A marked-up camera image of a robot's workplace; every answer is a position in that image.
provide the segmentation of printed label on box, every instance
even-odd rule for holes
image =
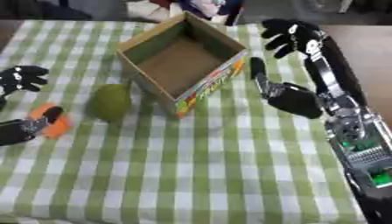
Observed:
[[[205,79],[182,94],[176,102],[177,116],[184,116],[197,102],[219,88],[227,79],[236,76],[243,67],[246,52],[240,52],[230,61],[213,71]]]

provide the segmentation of white and green gingham cloth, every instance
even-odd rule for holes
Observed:
[[[50,69],[39,93],[19,92],[0,121],[44,102],[73,127],[0,148],[0,223],[362,223],[364,218],[325,140],[321,121],[289,115],[261,99],[249,67],[179,120],[132,84],[121,123],[86,113],[102,84],[120,83],[120,41],[151,24],[26,21],[0,55]],[[298,55],[275,60],[261,26],[221,28],[269,76],[309,86]]]

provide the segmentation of orange sponge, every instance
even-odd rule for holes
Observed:
[[[54,103],[47,102],[44,105],[35,108],[29,115],[31,119],[39,119],[45,111],[54,107]],[[49,138],[55,138],[65,133],[71,127],[71,121],[66,115],[61,115],[53,124],[49,124],[42,130],[42,134]]]

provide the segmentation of cardboard box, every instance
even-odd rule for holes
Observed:
[[[181,117],[240,72],[246,49],[186,12],[121,43],[117,54],[126,74]]]

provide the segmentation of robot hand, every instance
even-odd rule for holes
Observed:
[[[267,28],[263,37],[277,36],[266,46],[268,50],[280,47],[276,58],[293,51],[308,56],[304,64],[317,92],[269,81],[263,61],[252,59],[252,78],[262,97],[269,105],[296,115],[316,116],[320,109],[327,112],[326,138],[367,220],[391,223],[392,215],[387,207],[392,204],[392,133],[368,107],[339,47],[314,25],[282,19],[263,24]]]
[[[6,96],[17,90],[38,92],[37,85],[45,85],[47,81],[40,76],[49,71],[39,66],[14,66],[0,73],[0,106],[6,103]]]
[[[262,25],[266,28],[262,34],[264,39],[275,37],[265,49],[271,51],[279,48],[274,55],[277,59],[295,51],[311,56],[311,50],[321,46],[323,39],[328,37],[316,25],[294,19],[272,18],[263,21]]]
[[[294,51],[307,55],[304,61],[306,70],[316,85],[316,93],[331,93],[337,95],[348,94],[360,105],[367,106],[366,98],[351,67],[346,62],[335,41],[316,25],[297,20],[268,19],[263,23],[266,28],[262,37],[271,40],[266,49],[275,51],[275,57],[280,59]],[[336,82],[335,90],[328,89],[323,80],[323,71],[332,71],[332,75],[325,77]]]
[[[54,123],[62,113],[62,108],[52,107],[39,119],[0,122],[0,146],[19,144],[34,139],[38,132]]]

